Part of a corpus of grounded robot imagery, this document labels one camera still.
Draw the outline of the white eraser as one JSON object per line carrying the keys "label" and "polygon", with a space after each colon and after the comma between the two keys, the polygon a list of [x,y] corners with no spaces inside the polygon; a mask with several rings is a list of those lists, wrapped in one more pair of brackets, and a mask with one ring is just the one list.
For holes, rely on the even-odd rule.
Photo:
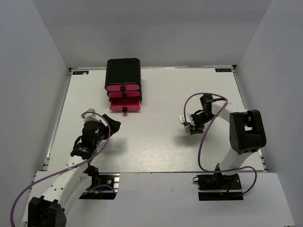
{"label": "white eraser", "polygon": [[190,133],[190,130],[191,130],[190,125],[185,125],[183,128],[184,128],[185,133]]}

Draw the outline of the pink bottom drawer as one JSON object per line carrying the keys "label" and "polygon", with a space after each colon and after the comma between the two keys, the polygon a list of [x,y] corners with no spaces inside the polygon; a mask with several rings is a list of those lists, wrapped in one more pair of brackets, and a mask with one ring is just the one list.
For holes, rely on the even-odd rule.
{"label": "pink bottom drawer", "polygon": [[141,109],[139,97],[112,98],[109,109],[113,112],[137,112]]}

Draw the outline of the pink drawer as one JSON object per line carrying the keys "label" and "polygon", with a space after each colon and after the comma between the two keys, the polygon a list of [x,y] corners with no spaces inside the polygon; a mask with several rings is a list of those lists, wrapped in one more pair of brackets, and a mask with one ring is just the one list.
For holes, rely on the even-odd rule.
{"label": "pink drawer", "polygon": [[140,91],[116,91],[116,92],[108,92],[107,96],[110,98],[129,98],[129,97],[138,97],[141,95]]}
{"label": "pink drawer", "polygon": [[117,91],[136,91],[140,90],[141,87],[137,84],[117,84],[117,85],[108,85],[105,87],[108,92],[117,92]]}
{"label": "pink drawer", "polygon": [[112,98],[109,109],[113,112],[137,112],[141,109],[139,97]]}

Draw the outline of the pink top drawer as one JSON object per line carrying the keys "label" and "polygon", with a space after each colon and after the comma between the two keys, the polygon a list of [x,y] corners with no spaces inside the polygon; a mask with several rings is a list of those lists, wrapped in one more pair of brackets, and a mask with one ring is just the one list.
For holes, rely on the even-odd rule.
{"label": "pink top drawer", "polygon": [[117,85],[108,85],[105,87],[108,92],[117,92],[117,91],[136,91],[140,90],[141,87],[137,84],[117,84]]}

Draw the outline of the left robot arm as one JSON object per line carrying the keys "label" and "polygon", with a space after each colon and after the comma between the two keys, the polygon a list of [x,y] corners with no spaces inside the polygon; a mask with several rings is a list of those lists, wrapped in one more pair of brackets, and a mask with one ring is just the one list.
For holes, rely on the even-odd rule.
{"label": "left robot arm", "polygon": [[29,227],[66,226],[74,203],[82,194],[99,186],[99,171],[91,161],[101,153],[100,143],[104,141],[107,144],[110,137],[119,131],[121,123],[90,110],[83,113],[82,118],[82,133],[74,142],[65,168],[49,175],[48,178],[55,176],[55,181],[40,197],[29,201]]}

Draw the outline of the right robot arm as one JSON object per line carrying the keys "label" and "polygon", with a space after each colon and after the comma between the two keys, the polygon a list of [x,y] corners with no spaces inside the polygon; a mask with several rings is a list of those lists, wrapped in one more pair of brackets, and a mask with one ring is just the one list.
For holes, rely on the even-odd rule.
{"label": "right robot arm", "polygon": [[[183,108],[184,130],[186,133],[199,134],[202,139],[198,149],[198,166],[207,173],[214,173],[214,184],[218,188],[226,188],[231,183],[230,175],[251,166],[242,166],[245,160],[267,143],[261,113],[258,110],[237,108],[222,95],[213,93],[196,93],[190,97],[200,95],[201,110],[193,114],[186,114],[186,104]],[[206,134],[220,117],[229,124],[230,149],[224,159],[217,164],[215,170],[207,170],[201,165],[201,152]]]}

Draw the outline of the black drawer cabinet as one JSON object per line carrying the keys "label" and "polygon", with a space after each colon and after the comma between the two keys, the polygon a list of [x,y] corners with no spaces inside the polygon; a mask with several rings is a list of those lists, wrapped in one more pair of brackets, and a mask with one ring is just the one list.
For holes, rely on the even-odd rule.
{"label": "black drawer cabinet", "polygon": [[141,87],[142,101],[142,74],[141,62],[137,58],[110,59],[107,61],[105,87],[117,84],[137,84]]}

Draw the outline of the right corner label sticker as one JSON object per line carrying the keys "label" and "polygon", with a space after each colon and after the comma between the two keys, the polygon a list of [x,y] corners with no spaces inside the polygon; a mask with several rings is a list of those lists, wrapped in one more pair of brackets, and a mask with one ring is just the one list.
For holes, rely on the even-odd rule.
{"label": "right corner label sticker", "polygon": [[232,72],[229,68],[215,68],[216,72]]}

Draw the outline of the corner label sticker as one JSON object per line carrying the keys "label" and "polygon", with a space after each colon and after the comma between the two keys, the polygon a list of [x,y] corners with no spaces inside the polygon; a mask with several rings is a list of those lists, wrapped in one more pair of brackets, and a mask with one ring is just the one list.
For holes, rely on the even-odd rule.
{"label": "corner label sticker", "polygon": [[232,72],[229,68],[215,68],[216,72]]}
{"label": "corner label sticker", "polygon": [[73,71],[73,75],[88,75],[89,71],[88,70],[82,70],[82,71]]}

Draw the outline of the left corner label sticker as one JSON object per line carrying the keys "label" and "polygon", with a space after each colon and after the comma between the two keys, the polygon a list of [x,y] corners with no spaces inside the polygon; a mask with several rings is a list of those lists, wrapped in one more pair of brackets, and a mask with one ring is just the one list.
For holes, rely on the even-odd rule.
{"label": "left corner label sticker", "polygon": [[82,71],[73,71],[73,75],[88,75],[89,71],[88,70],[82,70]]}

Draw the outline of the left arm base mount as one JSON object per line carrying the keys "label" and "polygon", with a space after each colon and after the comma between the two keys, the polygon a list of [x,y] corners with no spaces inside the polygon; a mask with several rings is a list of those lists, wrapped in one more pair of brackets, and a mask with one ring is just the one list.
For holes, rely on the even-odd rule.
{"label": "left arm base mount", "polygon": [[119,187],[119,173],[99,173],[96,181],[81,196],[81,200],[113,200]]}

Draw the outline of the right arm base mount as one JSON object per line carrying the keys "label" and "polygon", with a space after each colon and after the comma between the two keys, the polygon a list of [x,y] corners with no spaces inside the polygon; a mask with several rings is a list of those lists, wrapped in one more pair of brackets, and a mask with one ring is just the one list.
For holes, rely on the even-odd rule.
{"label": "right arm base mount", "polygon": [[242,201],[243,192],[238,174],[196,175],[199,201]]}

